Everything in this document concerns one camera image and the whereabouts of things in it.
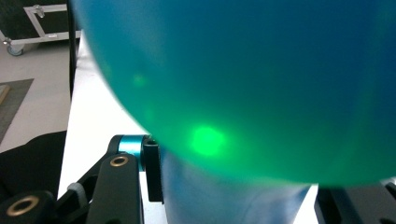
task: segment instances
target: teal balloon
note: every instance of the teal balloon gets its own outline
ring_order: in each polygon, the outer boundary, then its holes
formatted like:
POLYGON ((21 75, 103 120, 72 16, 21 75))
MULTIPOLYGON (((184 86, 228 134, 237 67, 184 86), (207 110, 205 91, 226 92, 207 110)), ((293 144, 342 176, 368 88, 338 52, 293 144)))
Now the teal balloon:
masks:
POLYGON ((396 1, 73 3, 115 95, 185 162, 270 184, 396 175, 396 1))

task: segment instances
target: gray mat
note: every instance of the gray mat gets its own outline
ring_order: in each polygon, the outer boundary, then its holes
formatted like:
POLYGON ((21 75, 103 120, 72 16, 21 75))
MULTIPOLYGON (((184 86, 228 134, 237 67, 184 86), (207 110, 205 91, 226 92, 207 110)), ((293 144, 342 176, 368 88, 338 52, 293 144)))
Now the gray mat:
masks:
POLYGON ((26 93, 32 85, 33 79, 25 79, 20 81, 3 82, 1 85, 10 87, 6 98, 0 104, 0 143, 6 135, 7 129, 17 114, 26 93))

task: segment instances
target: screw hole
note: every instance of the screw hole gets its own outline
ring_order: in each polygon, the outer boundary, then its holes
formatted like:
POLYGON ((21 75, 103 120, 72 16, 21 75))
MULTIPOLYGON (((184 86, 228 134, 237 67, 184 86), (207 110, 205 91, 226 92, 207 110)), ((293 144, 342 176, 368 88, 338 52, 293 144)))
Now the screw hole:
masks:
POLYGON ((128 158, 124 156, 116 157, 111 160, 110 165, 112 166, 122 166, 128 162, 128 158))
POLYGON ((10 217, 17 217, 25 214, 32 210, 38 204, 38 201, 38 198, 33 195, 24 197, 16 201, 8 208, 7 215, 9 215, 10 217))

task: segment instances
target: metal frame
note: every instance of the metal frame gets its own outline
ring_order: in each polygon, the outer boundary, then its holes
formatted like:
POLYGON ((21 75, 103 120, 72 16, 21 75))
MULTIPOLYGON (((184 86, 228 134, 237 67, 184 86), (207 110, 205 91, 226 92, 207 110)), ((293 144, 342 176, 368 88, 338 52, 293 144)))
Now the metal frame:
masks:
MULTIPOLYGON (((40 7, 44 13, 46 12, 57 12, 57 11, 67 11, 66 4, 62 5, 51 5, 51 6, 41 6, 40 7)), ((1 41, 10 46, 15 51, 20 51, 23 49, 25 44, 34 44, 34 43, 41 43, 41 42, 50 42, 56 40, 65 40, 69 38, 68 32, 56 33, 56 34, 45 34, 43 28, 40 25, 35 14, 37 13, 37 7, 24 7, 23 8, 29 17, 30 21, 32 22, 33 26, 37 30, 37 33, 40 37, 36 38, 28 38, 28 39, 17 39, 13 40, 10 39, 0 31, 0 39, 1 41)), ((81 31, 76 31, 76 38, 80 38, 81 31)))

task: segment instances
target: teal cylindrical part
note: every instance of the teal cylindrical part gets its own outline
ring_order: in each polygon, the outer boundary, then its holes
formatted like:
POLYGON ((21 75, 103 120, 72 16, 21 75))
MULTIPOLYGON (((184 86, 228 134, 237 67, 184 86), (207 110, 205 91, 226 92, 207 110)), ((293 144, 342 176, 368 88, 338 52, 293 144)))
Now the teal cylindrical part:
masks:
POLYGON ((134 155, 137 158, 139 171, 144 171, 142 142, 145 135, 124 135, 120 140, 119 152, 134 155))

